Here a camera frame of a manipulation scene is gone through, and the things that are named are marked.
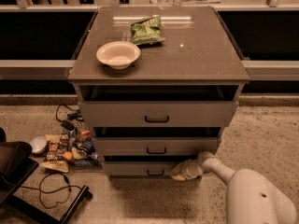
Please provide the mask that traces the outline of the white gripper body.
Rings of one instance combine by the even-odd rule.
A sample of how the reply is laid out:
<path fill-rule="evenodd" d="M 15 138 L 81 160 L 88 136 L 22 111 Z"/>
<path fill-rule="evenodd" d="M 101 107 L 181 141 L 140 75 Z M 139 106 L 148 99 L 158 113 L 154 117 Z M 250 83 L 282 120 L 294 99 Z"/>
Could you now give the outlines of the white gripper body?
<path fill-rule="evenodd" d="M 181 173 L 185 179 L 191 180 L 202 176 L 204 169 L 198 160 L 186 160 L 182 163 Z"/>

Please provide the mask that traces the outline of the yellow-tipped gripper finger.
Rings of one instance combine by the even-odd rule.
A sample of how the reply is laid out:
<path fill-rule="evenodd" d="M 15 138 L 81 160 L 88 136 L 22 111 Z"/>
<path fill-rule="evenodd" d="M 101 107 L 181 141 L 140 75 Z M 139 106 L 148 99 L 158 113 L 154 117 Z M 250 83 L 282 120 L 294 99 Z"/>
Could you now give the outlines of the yellow-tipped gripper finger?
<path fill-rule="evenodd" d="M 179 163 L 177 166 L 175 166 L 172 170 L 171 170 L 171 177 L 174 179 L 174 180 L 177 180 L 177 181 L 184 181 L 185 180 L 185 177 L 183 176 L 182 172 L 181 172 L 181 169 L 182 169 L 182 164 Z"/>

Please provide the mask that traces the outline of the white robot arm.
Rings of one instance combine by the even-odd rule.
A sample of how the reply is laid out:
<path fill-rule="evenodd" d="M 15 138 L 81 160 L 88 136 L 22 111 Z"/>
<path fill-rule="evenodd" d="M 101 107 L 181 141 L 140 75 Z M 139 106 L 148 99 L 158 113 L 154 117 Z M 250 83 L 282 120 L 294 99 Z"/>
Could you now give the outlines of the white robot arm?
<path fill-rule="evenodd" d="M 226 186 L 226 224 L 295 224 L 291 199 L 264 175 L 251 170 L 233 170 L 204 151 L 196 159 L 180 162 L 171 171 L 175 180 L 191 180 L 207 173 Z"/>

